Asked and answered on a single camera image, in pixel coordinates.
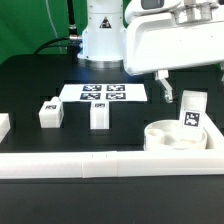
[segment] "green wall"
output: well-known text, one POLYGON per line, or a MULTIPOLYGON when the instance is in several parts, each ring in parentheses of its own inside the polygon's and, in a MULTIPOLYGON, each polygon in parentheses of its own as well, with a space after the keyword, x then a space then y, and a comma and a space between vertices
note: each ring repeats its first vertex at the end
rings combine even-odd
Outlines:
MULTIPOLYGON (((129 2, 123 0, 124 9, 129 2)), ((48 0, 48 3, 58 36, 68 36, 66 0, 48 0)), ((81 34, 87 25, 86 0, 73 0, 73 4, 81 34)), ((13 55, 32 54, 40 45, 54 38, 45 0, 0 0, 0 63, 13 55)), ((57 48, 41 53, 61 52, 57 48)))

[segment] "printed marker sheet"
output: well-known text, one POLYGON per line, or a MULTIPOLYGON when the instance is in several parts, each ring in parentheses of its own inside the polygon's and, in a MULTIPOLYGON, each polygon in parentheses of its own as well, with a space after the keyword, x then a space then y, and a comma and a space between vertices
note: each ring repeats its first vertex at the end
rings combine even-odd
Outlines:
POLYGON ((62 102, 147 101, 143 84, 68 84, 59 98, 62 102))

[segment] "white block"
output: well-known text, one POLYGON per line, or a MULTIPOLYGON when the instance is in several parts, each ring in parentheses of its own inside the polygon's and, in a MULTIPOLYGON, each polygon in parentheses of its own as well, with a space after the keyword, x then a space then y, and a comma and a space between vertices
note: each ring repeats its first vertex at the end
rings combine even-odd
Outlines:
POLYGON ((10 129, 9 115, 0 114, 0 142, 4 139, 10 129))
POLYGON ((109 129, 109 101, 92 101, 90 129, 109 129))
POLYGON ((42 128, 59 128, 64 117, 63 104, 58 97, 44 102, 40 112, 40 124, 42 128))
POLYGON ((180 108, 180 135, 184 140, 201 141, 203 138, 204 116, 207 93, 184 90, 180 108))

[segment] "white bowl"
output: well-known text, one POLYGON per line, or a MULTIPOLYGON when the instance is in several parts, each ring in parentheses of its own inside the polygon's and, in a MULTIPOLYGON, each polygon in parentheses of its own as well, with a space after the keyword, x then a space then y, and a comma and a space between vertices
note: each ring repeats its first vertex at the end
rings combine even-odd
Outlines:
POLYGON ((207 133, 203 130, 200 141, 181 138, 181 122, 178 120, 156 121, 144 130, 144 150, 151 149, 205 149, 207 133))

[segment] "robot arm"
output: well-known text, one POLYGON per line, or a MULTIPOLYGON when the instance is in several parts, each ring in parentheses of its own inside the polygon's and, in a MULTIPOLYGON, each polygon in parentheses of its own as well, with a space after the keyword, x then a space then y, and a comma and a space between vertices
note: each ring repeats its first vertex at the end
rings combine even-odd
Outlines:
POLYGON ((130 75, 155 73, 165 96, 172 87, 158 72, 224 61, 224 6, 216 0, 132 0, 125 15, 124 68, 130 75))

